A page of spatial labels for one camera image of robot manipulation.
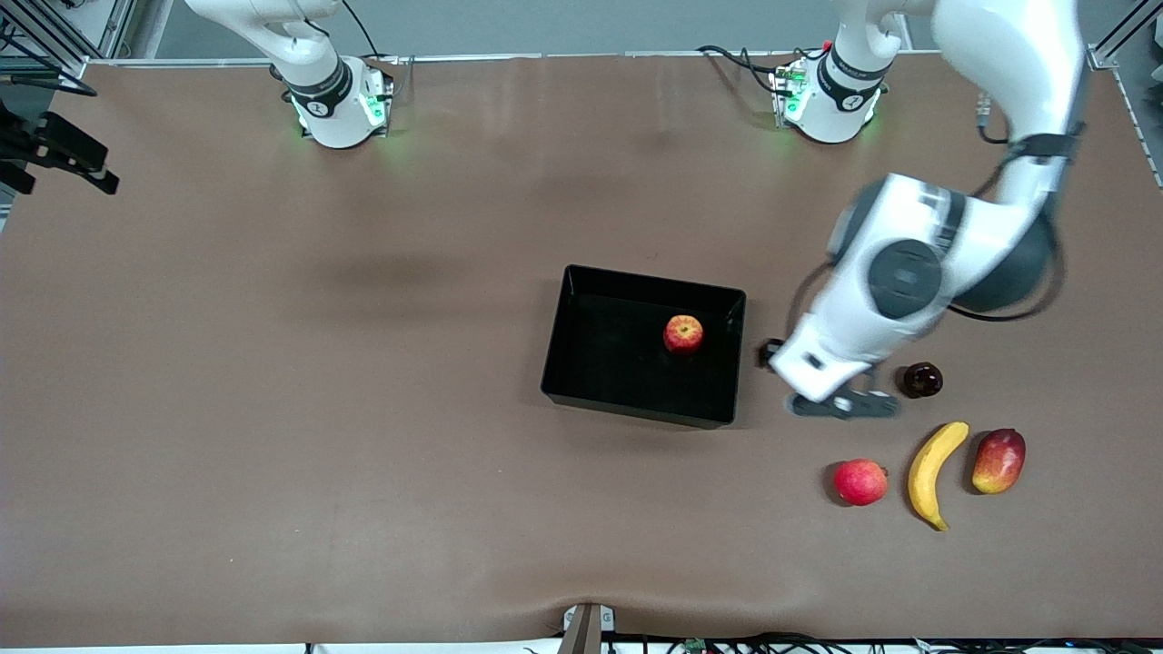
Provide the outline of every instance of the banana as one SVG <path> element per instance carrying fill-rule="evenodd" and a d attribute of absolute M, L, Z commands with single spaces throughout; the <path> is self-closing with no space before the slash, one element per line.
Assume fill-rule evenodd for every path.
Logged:
<path fill-rule="evenodd" d="M 937 506 L 937 474 L 968 435 L 969 425 L 949 422 L 929 438 L 908 469 L 908 499 L 916 514 L 928 520 L 939 532 L 948 532 L 949 525 L 941 518 Z"/>

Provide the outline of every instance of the black tray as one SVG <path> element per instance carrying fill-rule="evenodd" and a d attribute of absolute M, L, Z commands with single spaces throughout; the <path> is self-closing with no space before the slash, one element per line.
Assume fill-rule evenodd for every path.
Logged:
<path fill-rule="evenodd" d="M 583 265 L 562 280 L 541 391 L 557 404 L 694 427 L 735 419 L 743 291 Z M 699 350 L 670 354 L 666 321 L 702 324 Z"/>

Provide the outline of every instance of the red apple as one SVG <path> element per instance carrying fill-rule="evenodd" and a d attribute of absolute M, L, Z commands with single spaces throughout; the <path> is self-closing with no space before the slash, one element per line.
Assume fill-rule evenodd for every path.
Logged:
<path fill-rule="evenodd" d="M 694 354 L 702 344 L 702 325 L 693 315 L 676 315 L 666 322 L 662 342 L 673 354 Z"/>
<path fill-rule="evenodd" d="M 1018 482 L 1026 463 L 1026 439 L 1013 429 L 994 429 L 977 446 L 973 464 L 973 488 L 997 495 Z"/>
<path fill-rule="evenodd" d="M 866 506 L 889 492 L 889 471 L 871 458 L 854 458 L 836 468 L 832 483 L 844 502 Z"/>

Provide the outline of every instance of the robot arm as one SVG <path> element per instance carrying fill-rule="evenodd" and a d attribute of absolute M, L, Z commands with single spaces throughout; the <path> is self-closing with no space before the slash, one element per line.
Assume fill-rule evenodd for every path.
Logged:
<path fill-rule="evenodd" d="M 933 26 L 944 58 L 1009 119 L 998 200 L 898 175 L 857 197 L 828 244 L 832 280 L 770 360 L 811 401 L 927 333 L 950 304 L 1025 298 L 1056 248 L 1086 74 L 1073 0 L 937 0 Z M 834 49 L 849 51 L 840 38 Z"/>
<path fill-rule="evenodd" d="M 350 148 L 387 125 L 383 72 L 340 57 L 307 23 L 334 15 L 342 0 L 186 0 L 190 8 L 238 34 L 266 55 L 291 91 L 299 122 L 322 145 Z"/>

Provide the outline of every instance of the table surface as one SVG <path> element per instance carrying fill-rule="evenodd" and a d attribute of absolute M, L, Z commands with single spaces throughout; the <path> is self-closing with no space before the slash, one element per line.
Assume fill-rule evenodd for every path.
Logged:
<path fill-rule="evenodd" d="M 563 269 L 743 289 L 747 347 L 780 335 L 861 186 L 998 161 L 939 57 L 830 147 L 697 58 L 418 65 L 349 151 L 262 69 L 87 77 L 55 108 L 120 192 L 44 172 L 0 239 L 0 645 L 534 638 L 583 600 L 627 633 L 1163 633 L 1163 198 L 1110 74 L 1048 313 L 904 348 L 947 388 L 896 420 L 794 418 L 744 364 L 713 432 L 538 392 Z M 950 420 L 1029 457 L 980 497 L 963 446 L 937 533 L 904 477 Z M 827 492 L 854 457 L 891 475 L 870 507 Z"/>

